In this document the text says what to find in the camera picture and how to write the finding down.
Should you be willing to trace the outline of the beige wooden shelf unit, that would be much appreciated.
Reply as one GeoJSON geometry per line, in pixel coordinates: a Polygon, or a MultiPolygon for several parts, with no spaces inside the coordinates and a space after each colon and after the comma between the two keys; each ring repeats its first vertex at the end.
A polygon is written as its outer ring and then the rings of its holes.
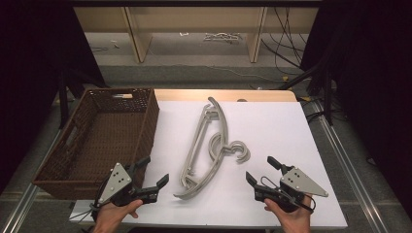
{"type": "Polygon", "coordinates": [[[308,34],[317,8],[292,7],[76,7],[85,32],[126,33],[135,59],[145,61],[154,33],[244,33],[250,61],[258,61],[263,33],[308,34]]]}

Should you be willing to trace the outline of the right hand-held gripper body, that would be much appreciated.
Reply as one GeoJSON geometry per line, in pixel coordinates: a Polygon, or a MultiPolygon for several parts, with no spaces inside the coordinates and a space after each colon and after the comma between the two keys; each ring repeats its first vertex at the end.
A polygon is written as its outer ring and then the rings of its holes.
{"type": "Polygon", "coordinates": [[[304,208],[312,214],[315,207],[304,204],[304,198],[309,194],[328,197],[328,193],[299,168],[282,164],[280,171],[282,177],[279,185],[269,187],[257,183],[254,186],[257,201],[263,202],[265,199],[271,199],[287,213],[304,208]]]}

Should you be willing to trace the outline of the white plastic clutter on floor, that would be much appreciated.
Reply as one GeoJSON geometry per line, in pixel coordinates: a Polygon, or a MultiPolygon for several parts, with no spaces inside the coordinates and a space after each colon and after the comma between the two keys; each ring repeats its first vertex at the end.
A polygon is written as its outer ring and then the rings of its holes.
{"type": "Polygon", "coordinates": [[[238,44],[243,40],[239,33],[206,33],[203,38],[207,42],[225,42],[229,44],[238,44]]]}

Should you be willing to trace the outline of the aluminium rail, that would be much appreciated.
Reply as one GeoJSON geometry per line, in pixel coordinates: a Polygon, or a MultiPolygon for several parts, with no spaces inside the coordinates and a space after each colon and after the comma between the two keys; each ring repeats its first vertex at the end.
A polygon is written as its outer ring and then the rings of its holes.
{"type": "Polygon", "coordinates": [[[320,116],[320,122],[322,128],[324,129],[326,136],[334,150],[334,153],[337,156],[340,166],[342,167],[343,172],[351,186],[351,189],[354,191],[355,196],[360,204],[360,207],[374,233],[389,233],[388,227],[382,215],[380,214],[378,208],[372,201],[371,196],[366,190],[361,178],[356,171],[348,153],[346,152],[344,146],[341,143],[340,138],[338,137],[334,127],[329,124],[326,120],[326,110],[322,106],[319,100],[315,100],[313,104],[313,109],[319,113],[322,112],[320,116]]]}
{"type": "Polygon", "coordinates": [[[11,211],[5,225],[0,230],[0,233],[18,233],[39,190],[40,188],[37,185],[33,183],[28,184],[27,188],[19,196],[17,204],[11,211]]]}

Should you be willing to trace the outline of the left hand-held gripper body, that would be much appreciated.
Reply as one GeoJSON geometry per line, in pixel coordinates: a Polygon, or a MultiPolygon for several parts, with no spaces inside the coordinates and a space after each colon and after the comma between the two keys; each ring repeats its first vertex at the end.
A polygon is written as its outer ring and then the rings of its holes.
{"type": "Polygon", "coordinates": [[[141,200],[144,204],[155,203],[159,193],[158,185],[141,188],[135,184],[135,175],[140,168],[142,165],[139,164],[123,166],[117,163],[96,197],[96,206],[112,203],[123,207],[135,200],[141,200]]]}

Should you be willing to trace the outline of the dark curtain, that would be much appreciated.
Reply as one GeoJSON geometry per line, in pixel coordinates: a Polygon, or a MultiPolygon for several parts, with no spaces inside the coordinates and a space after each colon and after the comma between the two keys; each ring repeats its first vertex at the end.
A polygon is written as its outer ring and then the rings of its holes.
{"type": "Polygon", "coordinates": [[[67,0],[0,0],[0,194],[58,91],[105,81],[67,0]]]}
{"type": "Polygon", "coordinates": [[[343,108],[412,219],[412,0],[322,0],[301,67],[315,65],[350,12],[330,68],[343,108]]]}

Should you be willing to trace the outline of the person's left hand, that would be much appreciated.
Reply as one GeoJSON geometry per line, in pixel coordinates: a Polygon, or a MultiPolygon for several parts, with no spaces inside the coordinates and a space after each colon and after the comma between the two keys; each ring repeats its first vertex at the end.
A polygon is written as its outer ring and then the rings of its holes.
{"type": "Polygon", "coordinates": [[[126,216],[138,217],[136,210],[142,205],[142,200],[135,200],[122,207],[112,203],[103,206],[98,213],[92,233],[116,233],[126,216]]]}

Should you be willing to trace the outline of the black metal stand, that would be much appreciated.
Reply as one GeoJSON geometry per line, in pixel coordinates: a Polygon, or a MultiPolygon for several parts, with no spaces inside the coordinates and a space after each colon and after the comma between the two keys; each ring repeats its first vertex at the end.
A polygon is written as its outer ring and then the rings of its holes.
{"type": "Polygon", "coordinates": [[[67,90],[70,90],[75,98],[81,98],[86,90],[86,83],[92,84],[97,87],[108,87],[97,65],[84,69],[66,66],[60,72],[60,75],[58,77],[60,129],[65,126],[66,122],[69,119],[67,90]]]}
{"type": "Polygon", "coordinates": [[[334,44],[330,42],[326,47],[319,62],[312,68],[298,75],[296,78],[292,79],[290,82],[278,87],[278,90],[287,90],[290,87],[302,82],[307,78],[312,78],[311,82],[307,86],[307,93],[309,95],[317,95],[321,90],[324,91],[324,116],[329,125],[332,125],[331,119],[331,77],[328,71],[328,66],[333,54],[334,44]]]}

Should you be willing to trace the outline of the person's right hand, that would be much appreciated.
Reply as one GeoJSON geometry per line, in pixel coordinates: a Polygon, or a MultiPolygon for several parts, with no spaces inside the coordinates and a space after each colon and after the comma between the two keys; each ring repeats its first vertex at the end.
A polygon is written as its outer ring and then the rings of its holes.
{"type": "Polygon", "coordinates": [[[283,211],[279,205],[271,199],[264,200],[264,209],[273,213],[278,218],[284,233],[310,233],[311,213],[299,208],[294,212],[287,213],[283,211]]]}

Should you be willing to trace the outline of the white table cover sheet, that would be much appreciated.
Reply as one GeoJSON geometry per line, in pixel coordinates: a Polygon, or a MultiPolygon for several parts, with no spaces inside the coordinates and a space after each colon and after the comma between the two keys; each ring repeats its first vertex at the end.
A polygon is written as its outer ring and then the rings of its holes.
{"type": "Polygon", "coordinates": [[[181,200],[180,174],[184,166],[199,117],[202,101],[162,101],[159,104],[154,147],[144,184],[154,185],[168,176],[169,183],[160,191],[157,202],[138,209],[137,217],[128,216],[124,224],[150,227],[198,228],[276,228],[276,217],[256,201],[246,177],[267,177],[271,183],[282,174],[268,164],[270,156],[295,166],[318,183],[327,193],[316,200],[311,216],[315,229],[343,229],[347,222],[302,108],[297,102],[224,102],[228,139],[244,142],[250,159],[237,163],[227,155],[216,176],[193,198],[181,200]]]}

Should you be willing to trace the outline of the brown wicker basket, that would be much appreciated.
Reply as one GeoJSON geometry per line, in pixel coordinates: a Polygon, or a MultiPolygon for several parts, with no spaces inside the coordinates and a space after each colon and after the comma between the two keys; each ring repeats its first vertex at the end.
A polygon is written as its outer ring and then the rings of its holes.
{"type": "Polygon", "coordinates": [[[151,88],[86,90],[32,183],[56,199],[92,199],[116,163],[151,154],[158,114],[151,88]]]}

